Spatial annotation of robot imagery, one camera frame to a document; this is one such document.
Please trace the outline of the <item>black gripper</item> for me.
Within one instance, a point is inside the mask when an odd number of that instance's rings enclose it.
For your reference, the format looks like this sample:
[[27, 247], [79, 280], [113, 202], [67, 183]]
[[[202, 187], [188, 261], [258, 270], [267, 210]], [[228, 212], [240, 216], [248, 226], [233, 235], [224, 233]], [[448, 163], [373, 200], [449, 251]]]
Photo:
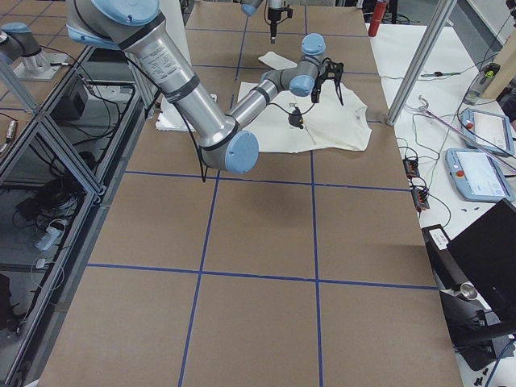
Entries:
[[266, 5], [266, 20], [270, 26], [270, 42], [276, 43], [277, 23], [293, 17], [293, 9], [282, 0], [268, 0]]
[[343, 63], [335, 62], [331, 58], [325, 58], [322, 60], [319, 75], [316, 83], [311, 91], [310, 98], [312, 102], [319, 102], [321, 85], [325, 81], [333, 81], [335, 85], [335, 94], [339, 100], [341, 106], [344, 106], [343, 95], [341, 89], [341, 80], [343, 76]]

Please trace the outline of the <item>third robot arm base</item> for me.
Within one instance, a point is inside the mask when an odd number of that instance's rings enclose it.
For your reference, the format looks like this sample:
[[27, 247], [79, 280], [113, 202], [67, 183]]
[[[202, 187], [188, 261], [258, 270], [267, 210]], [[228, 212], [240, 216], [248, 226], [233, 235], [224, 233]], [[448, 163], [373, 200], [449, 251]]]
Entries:
[[11, 66], [21, 60], [15, 76], [24, 81], [50, 81], [56, 75], [57, 66], [52, 66], [47, 54], [31, 29], [25, 23], [13, 22], [1, 26], [1, 62]]

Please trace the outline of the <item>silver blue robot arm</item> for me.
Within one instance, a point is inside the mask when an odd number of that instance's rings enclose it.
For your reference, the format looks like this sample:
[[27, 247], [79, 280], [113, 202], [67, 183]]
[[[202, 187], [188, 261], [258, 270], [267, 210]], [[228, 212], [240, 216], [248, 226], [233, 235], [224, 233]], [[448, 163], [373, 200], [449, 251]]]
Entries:
[[[257, 12], [262, 2], [262, 0], [242, 0], [240, 1], [240, 9], [247, 17], [251, 17]], [[293, 9], [286, 1], [266, 1], [266, 5], [264, 6], [264, 21], [269, 26], [271, 44], [275, 44], [277, 41], [277, 26], [292, 17]]]
[[224, 113], [202, 85], [166, 31], [158, 1], [69, 1], [69, 37], [81, 44], [120, 50], [137, 57], [156, 83], [198, 133], [198, 155], [209, 168], [247, 173], [259, 156], [259, 142], [246, 126], [281, 92], [318, 102], [324, 81], [341, 82], [343, 64], [326, 55], [317, 33], [302, 41], [302, 57], [290, 69], [265, 73], [261, 82]]

